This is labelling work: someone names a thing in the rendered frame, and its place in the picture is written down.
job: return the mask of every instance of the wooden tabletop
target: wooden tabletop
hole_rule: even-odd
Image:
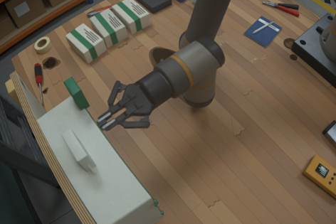
[[[106,0],[94,9],[119,1]],[[217,72],[216,96],[208,107],[194,109],[170,99],[149,117],[149,129],[115,127],[106,132],[158,199],[166,213],[159,223],[336,222],[336,200],[303,175],[315,154],[336,167],[336,149],[322,135],[336,119],[336,91],[301,59],[291,60],[293,53],[283,44],[304,33],[318,17],[300,6],[296,18],[262,1],[281,0],[231,1],[216,37],[226,62]],[[39,99],[33,65],[56,58],[56,67],[43,69],[46,110],[69,97],[63,81],[73,76],[97,119],[107,111],[116,80],[130,84],[152,71],[151,48],[177,50],[192,11],[189,0],[172,0],[172,6],[151,14],[150,27],[129,34],[90,65],[65,38],[82,23],[92,28],[85,12],[48,34],[53,47],[46,54],[37,55],[29,46],[13,64]],[[283,27],[267,48],[243,35],[260,16]]]

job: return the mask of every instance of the plywood edge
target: plywood edge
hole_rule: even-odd
[[[80,218],[80,221],[83,224],[95,224],[95,221],[87,211],[86,207],[83,205],[82,201],[79,199],[77,193],[75,192],[75,189],[71,186],[68,178],[64,174],[60,164],[58,163],[56,157],[53,154],[53,151],[49,147],[49,144],[46,140],[46,138],[43,135],[43,132],[36,121],[36,118],[33,115],[33,111],[28,103],[28,100],[24,94],[22,85],[19,81],[19,76],[16,72],[13,72],[10,74],[11,79],[13,80],[14,87],[16,90],[16,93],[19,97],[20,103],[22,104],[23,111],[27,117],[28,123],[35,135],[35,138],[38,142],[38,145],[40,146],[50,168],[51,171],[54,173],[57,181],[60,184],[60,187],[62,188],[65,196],[69,200],[70,204],[72,205],[73,209],[77,213],[78,217]]]

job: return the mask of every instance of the digital display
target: digital display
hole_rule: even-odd
[[[320,174],[323,178],[325,178],[329,172],[328,169],[326,169],[322,164],[318,164],[316,170],[318,174]]]

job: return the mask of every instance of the concrete floor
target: concrete floor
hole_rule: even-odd
[[[31,35],[17,43],[14,47],[8,49],[0,55],[0,95],[5,98],[5,100],[9,101],[18,110],[21,110],[21,108],[8,95],[5,86],[5,82],[10,78],[9,75],[14,71],[11,59],[23,49],[27,48],[32,43],[35,43],[40,37],[45,36],[66,21],[69,21],[73,17],[89,9],[91,6],[94,6],[104,0],[93,1],[94,4],[92,5],[89,5],[86,1],[77,5],[58,18],[52,20],[47,25],[33,32]],[[15,134],[16,141],[22,143],[24,140],[22,140],[23,135],[19,134],[20,131],[15,129],[12,129],[12,131],[18,132],[18,134]],[[47,183],[27,176],[21,172],[19,172],[19,174],[27,194],[43,224],[81,224],[62,190],[54,188]]]

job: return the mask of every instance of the red screwdriver handle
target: red screwdriver handle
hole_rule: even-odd
[[[35,70],[35,80],[37,84],[42,84],[43,76],[42,76],[42,67],[40,63],[34,65]]]
[[[285,11],[286,13],[292,14],[294,16],[297,16],[297,17],[299,17],[299,15],[300,15],[300,13],[298,11],[294,11],[292,9],[289,9],[289,8],[286,8],[286,7],[283,7],[283,6],[278,6],[278,9],[280,9],[282,11]]]

